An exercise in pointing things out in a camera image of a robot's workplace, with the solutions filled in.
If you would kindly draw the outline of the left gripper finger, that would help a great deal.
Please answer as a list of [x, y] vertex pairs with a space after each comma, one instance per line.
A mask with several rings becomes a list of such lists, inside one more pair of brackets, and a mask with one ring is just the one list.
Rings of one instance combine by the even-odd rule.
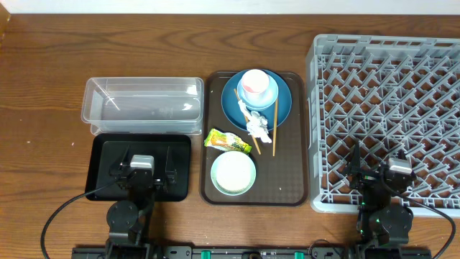
[[123, 155], [116, 159], [115, 162], [109, 167], [110, 176], [120, 176], [124, 173], [125, 169], [129, 166], [128, 155], [130, 146], [128, 145]]
[[170, 146], [167, 148], [165, 159], [165, 177], [167, 185], [175, 185], [177, 183], [177, 170], [174, 164], [173, 151]]

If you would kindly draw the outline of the green yellow snack wrapper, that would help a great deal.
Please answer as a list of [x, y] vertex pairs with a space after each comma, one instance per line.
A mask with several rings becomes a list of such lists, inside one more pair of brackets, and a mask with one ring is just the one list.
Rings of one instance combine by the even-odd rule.
[[217, 129], [211, 129], [207, 138], [204, 140], [205, 147], [212, 147], [220, 151], [238, 151], [249, 154], [252, 146], [243, 141], [242, 138], [231, 132], [220, 132]]

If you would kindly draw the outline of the white tissue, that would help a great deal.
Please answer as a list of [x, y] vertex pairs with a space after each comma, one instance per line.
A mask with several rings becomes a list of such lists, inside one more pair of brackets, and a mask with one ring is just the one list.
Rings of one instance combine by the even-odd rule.
[[267, 119], [259, 112], [249, 111], [242, 100], [238, 101], [238, 105], [241, 113], [247, 119], [246, 126], [249, 134], [254, 138], [259, 138], [264, 143], [272, 143], [267, 129]]

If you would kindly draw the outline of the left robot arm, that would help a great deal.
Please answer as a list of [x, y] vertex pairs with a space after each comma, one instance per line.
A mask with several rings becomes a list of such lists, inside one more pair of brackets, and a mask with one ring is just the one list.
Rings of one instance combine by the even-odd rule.
[[144, 233], [148, 230], [156, 194], [167, 193], [169, 185], [176, 183], [172, 151], [167, 149], [165, 167], [156, 169], [153, 156], [130, 155], [126, 149], [118, 165], [110, 168], [109, 175], [127, 192], [127, 197], [114, 203], [107, 212], [109, 238], [104, 257], [164, 258], [162, 247], [151, 244]]

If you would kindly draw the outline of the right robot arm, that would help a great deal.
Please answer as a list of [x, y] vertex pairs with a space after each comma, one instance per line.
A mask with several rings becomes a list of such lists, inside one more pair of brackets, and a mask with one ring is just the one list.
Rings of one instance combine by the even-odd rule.
[[360, 158], [357, 140], [342, 174], [350, 178], [349, 187], [362, 195], [356, 224], [362, 240], [348, 251], [348, 257], [401, 258], [400, 246], [409, 241], [413, 212], [393, 204], [392, 197], [402, 194], [415, 180], [412, 165], [402, 151], [375, 169], [362, 167]]

